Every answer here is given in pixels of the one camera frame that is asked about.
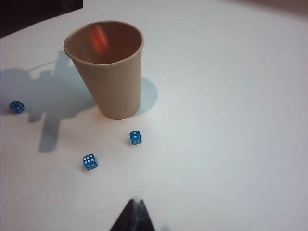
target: translucent blue die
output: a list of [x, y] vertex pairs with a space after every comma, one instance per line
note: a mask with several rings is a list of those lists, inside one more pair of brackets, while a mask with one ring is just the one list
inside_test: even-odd
[[89, 154], [82, 159], [83, 165], [87, 170], [91, 170], [97, 167], [97, 161], [93, 154]]
[[22, 113], [24, 109], [25, 109], [24, 104], [18, 100], [15, 100], [10, 103], [10, 110], [13, 113]]
[[140, 144], [141, 143], [141, 135], [139, 131], [132, 131], [129, 134], [130, 142], [132, 145]]

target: dark background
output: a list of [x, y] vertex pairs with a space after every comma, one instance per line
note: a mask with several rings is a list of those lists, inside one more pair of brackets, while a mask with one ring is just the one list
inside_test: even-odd
[[0, 38], [83, 7], [83, 0], [9, 0], [0, 3]]

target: cup rim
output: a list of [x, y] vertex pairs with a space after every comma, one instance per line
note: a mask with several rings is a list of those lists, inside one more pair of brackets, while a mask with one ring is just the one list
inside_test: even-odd
[[[96, 23], [109, 23], [109, 22], [116, 22], [116, 23], [126, 24], [126, 25], [128, 25], [128, 26], [130, 26], [130, 27], [136, 29], [136, 30], [139, 32], [139, 34], [140, 34], [140, 36], [141, 36], [141, 44], [140, 44], [140, 46], [138, 47], [138, 49], [137, 49], [132, 55], [130, 55], [129, 57], [127, 57], [127, 58], [125, 58], [125, 59], [122, 59], [122, 60], [119, 60], [119, 61], [116, 61], [116, 62], [110, 63], [110, 64], [95, 64], [95, 63], [90, 63], [90, 62], [81, 60], [81, 59], [77, 58], [76, 56], [72, 55], [71, 52], [69, 52], [69, 50], [67, 49], [66, 43], [67, 43], [67, 41], [68, 41], [76, 32], [78, 32], [78, 31], [80, 31], [80, 30], [82, 30], [82, 29], [84, 29], [84, 28], [86, 28], [86, 27], [88, 27], [89, 25], [92, 25], [92, 24], [96, 24]], [[93, 66], [100, 66], [100, 67], [109, 67], [109, 66], [118, 65], [118, 64], [121, 64], [121, 63], [124, 63], [124, 62], [128, 61], [128, 60], [131, 59], [133, 56], [135, 56], [137, 53], [139, 53], [140, 50], [142, 50], [143, 45], [144, 45], [144, 37], [143, 37], [143, 34], [142, 34], [142, 32], [141, 32], [138, 28], [136, 28], [135, 26], [133, 26], [133, 25], [131, 25], [131, 24], [129, 24], [129, 23], [126, 23], [126, 22], [122, 22], [122, 21], [104, 20], [104, 21], [97, 21], [97, 22], [89, 23], [89, 24], [86, 24], [86, 25], [84, 25], [84, 26], [81, 26], [81, 27], [75, 29], [75, 30], [74, 30], [72, 33], [70, 33], [69, 36], [67, 36], [67, 38], [65, 39], [64, 44], [63, 44], [63, 49], [64, 49], [65, 54], [66, 54], [68, 57], [70, 57], [70, 58], [73, 59], [73, 60], [77, 60], [77, 61], [79, 61], [79, 62], [81, 62], [81, 63], [83, 63], [83, 64], [86, 64], [86, 65], [93, 65]]]

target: brown paper cup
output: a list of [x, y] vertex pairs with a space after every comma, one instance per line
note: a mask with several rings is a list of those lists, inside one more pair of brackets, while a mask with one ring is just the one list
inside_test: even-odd
[[[109, 40], [105, 55], [95, 52], [89, 26], [99, 24]], [[142, 33], [132, 25], [103, 21], [70, 34], [64, 51], [75, 64], [100, 111], [110, 119], [125, 119], [140, 106]]]

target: white table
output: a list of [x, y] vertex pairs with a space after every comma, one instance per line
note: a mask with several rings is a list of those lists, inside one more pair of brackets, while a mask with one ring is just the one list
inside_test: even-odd
[[[145, 37], [142, 108], [120, 121], [63, 54], [107, 19]], [[108, 231], [134, 196], [156, 231], [308, 230], [307, 38], [304, 15], [223, 0], [86, 0], [4, 37], [1, 230]]]

